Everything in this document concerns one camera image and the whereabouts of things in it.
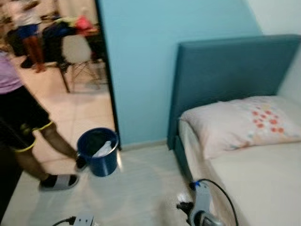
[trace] white tile floor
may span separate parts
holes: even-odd
[[[106,89],[66,94],[55,68],[44,74],[27,71],[21,70],[26,84],[73,146],[87,129],[114,128]],[[74,173],[74,161],[57,154],[40,136],[37,139],[35,154],[49,173]],[[82,210],[90,210],[99,226],[187,225],[186,215],[175,207],[177,195],[187,187],[174,153],[161,145],[123,151],[118,156],[113,174],[99,178],[86,169],[75,188],[62,192],[41,193],[38,181],[23,173],[1,226],[50,226]]]
[[[31,69],[18,67],[22,58],[14,59],[16,67],[32,94],[50,113],[50,118],[56,122],[60,133],[76,148],[78,138],[87,130],[95,127],[114,129],[113,112],[110,93],[107,85],[100,89],[91,82],[91,77],[81,74],[77,78],[74,93],[66,93],[59,70],[48,67],[44,73],[36,74]],[[70,80],[70,70],[66,74]],[[55,152],[35,132],[37,144],[34,153],[40,162],[53,161],[65,156]]]
[[[72,160],[49,161],[51,173],[74,173]],[[187,191],[173,152],[165,145],[119,153],[119,166],[99,178],[86,169],[71,190],[41,193],[23,173],[1,226],[50,226],[89,210],[100,226],[184,226],[177,195]]]

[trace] pillow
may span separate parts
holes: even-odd
[[[301,128],[273,102],[272,97],[218,102],[185,111],[197,134],[205,159],[254,146],[301,141]]]

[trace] baseboard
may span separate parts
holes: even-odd
[[[136,149],[166,145],[166,144],[167,144],[167,139],[152,141],[152,142],[134,143],[129,145],[123,145],[122,151],[130,151],[130,150],[136,150]]]

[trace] black cable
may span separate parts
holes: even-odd
[[[215,186],[217,186],[224,193],[224,195],[227,197],[227,199],[228,199],[228,201],[231,205],[231,208],[232,208],[232,211],[233,211],[233,214],[234,214],[235,224],[236,224],[236,226],[239,226],[234,205],[233,205],[231,199],[229,198],[228,194],[224,191],[224,189],[222,189],[221,186],[219,186],[216,182],[214,182],[212,180],[209,180],[209,179],[200,179],[200,180],[198,180],[198,182],[202,182],[202,181],[207,181],[207,182],[210,182],[210,183],[214,184]]]
[[[68,219],[65,219],[65,220],[60,220],[59,222],[56,222],[54,225],[52,226],[57,226],[57,225],[60,225],[61,223],[64,223],[64,222],[67,222]]]
[[[52,226],[57,226],[57,225],[60,225],[61,223],[64,223],[64,222],[68,222],[69,225],[74,225],[75,219],[76,219],[76,217],[66,218],[66,219],[64,219],[64,220],[60,220],[60,221],[56,222],[56,223],[55,223],[54,225],[52,225]]]

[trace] white shirt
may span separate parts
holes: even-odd
[[[31,24],[40,24],[41,19],[37,15],[35,8],[23,10],[23,7],[33,2],[32,0],[17,0],[10,2],[10,11],[15,25],[26,26]]]

